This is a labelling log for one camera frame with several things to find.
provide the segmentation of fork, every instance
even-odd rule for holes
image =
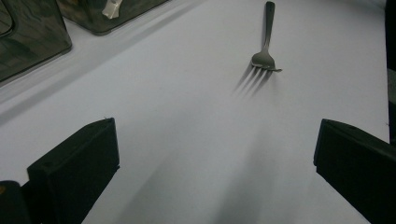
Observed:
[[[262,51],[256,53],[251,58],[251,64],[255,67],[265,69],[267,71],[280,72],[282,69],[276,69],[275,61],[268,52],[270,45],[272,26],[274,21],[275,3],[267,2],[265,4],[265,40]]]
[[[282,69],[276,69],[275,61],[268,52],[268,47],[270,45],[270,39],[271,39],[272,26],[274,21],[274,13],[275,13],[275,3],[267,2],[265,4],[266,24],[265,24],[265,37],[264,37],[262,51],[253,55],[253,57],[251,58],[251,62],[247,67],[247,70],[245,71],[244,75],[242,75],[241,79],[234,88],[233,92],[238,90],[239,87],[243,83],[245,83],[243,88],[240,90],[240,91],[244,91],[244,89],[247,86],[249,86],[250,82],[252,82],[253,80],[253,83],[250,84],[250,87],[246,91],[246,94],[248,94],[261,79],[260,84],[257,86],[257,89],[252,94],[253,96],[262,88],[264,83],[268,81],[269,77],[273,74],[273,72],[282,71]]]

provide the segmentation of metal utensil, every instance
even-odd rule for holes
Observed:
[[[251,64],[255,67],[259,67],[268,71],[280,72],[282,69],[276,69],[275,61],[268,52],[270,45],[272,26],[275,14],[275,3],[267,2],[265,4],[265,40],[262,51],[256,53],[251,58]]]

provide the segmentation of white surface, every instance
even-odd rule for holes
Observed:
[[[276,0],[273,74],[232,95],[264,1],[174,0],[0,89],[0,179],[114,117],[120,169],[84,223],[367,223],[316,174],[321,119],[389,140],[384,11]]]

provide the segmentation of fork handle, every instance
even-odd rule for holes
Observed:
[[[272,24],[274,21],[275,14],[275,3],[267,2],[265,4],[265,41],[264,48],[268,48],[270,45],[271,32],[272,32]]]

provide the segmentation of black object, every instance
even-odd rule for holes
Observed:
[[[25,222],[0,213],[0,223],[79,224],[120,168],[119,164],[114,119],[91,123],[27,168],[30,181],[21,188],[22,197],[15,184],[11,195],[0,194],[1,206],[9,207],[13,214],[27,217],[24,203],[29,210]],[[9,183],[0,182],[0,188]]]
[[[2,1],[12,21],[0,35],[0,82],[71,49],[56,0]]]
[[[351,125],[324,119],[317,172],[371,223],[396,223],[396,149]]]
[[[385,8],[385,29],[388,68],[396,70],[396,1],[388,0]]]
[[[62,15],[78,25],[90,30],[94,35],[107,35],[112,29],[136,18],[168,0],[123,0],[119,6],[119,16],[108,18],[103,10],[107,0],[57,0]],[[108,1],[117,4],[118,0]]]
[[[0,223],[31,224],[20,184],[0,181]]]
[[[389,139],[390,144],[396,146],[396,104],[388,101],[389,109]]]

